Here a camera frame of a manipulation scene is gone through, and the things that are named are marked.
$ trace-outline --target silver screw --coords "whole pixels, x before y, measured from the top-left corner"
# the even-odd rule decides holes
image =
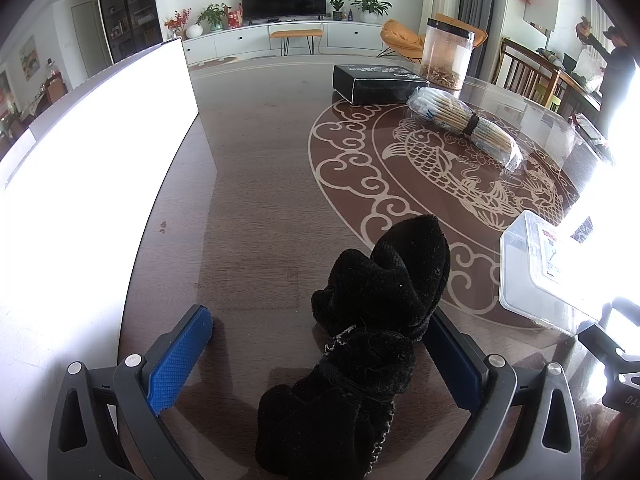
[[[501,355],[491,354],[489,356],[489,364],[495,368],[502,368],[506,364],[506,362]]]
[[[76,361],[75,363],[71,363],[69,368],[66,369],[71,375],[77,374],[80,370],[82,370],[82,363]]]
[[[138,354],[131,354],[124,359],[124,364],[128,367],[133,368],[134,366],[138,366],[142,362],[142,357]]]
[[[562,367],[558,363],[549,363],[547,365],[549,373],[553,375],[560,375],[562,373]]]

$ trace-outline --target person's arm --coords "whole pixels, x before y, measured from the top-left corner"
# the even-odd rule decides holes
[[[602,44],[597,40],[597,38],[593,34],[589,35],[586,43],[591,45],[593,48],[595,48],[598,51],[598,54],[602,56],[602,59],[604,59],[604,61],[609,63],[611,54],[607,51],[606,48],[602,46]]]

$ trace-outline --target dried contents in jar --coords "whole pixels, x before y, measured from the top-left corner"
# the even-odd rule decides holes
[[[450,90],[460,90],[462,83],[465,81],[464,77],[459,73],[436,66],[423,65],[420,75],[432,83]]]

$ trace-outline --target black box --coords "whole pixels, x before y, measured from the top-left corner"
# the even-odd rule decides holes
[[[402,66],[334,66],[334,90],[352,105],[405,103],[421,86],[429,82]]]

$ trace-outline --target black cabinet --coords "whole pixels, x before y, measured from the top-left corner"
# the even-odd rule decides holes
[[[156,0],[100,0],[113,62],[162,41]]]

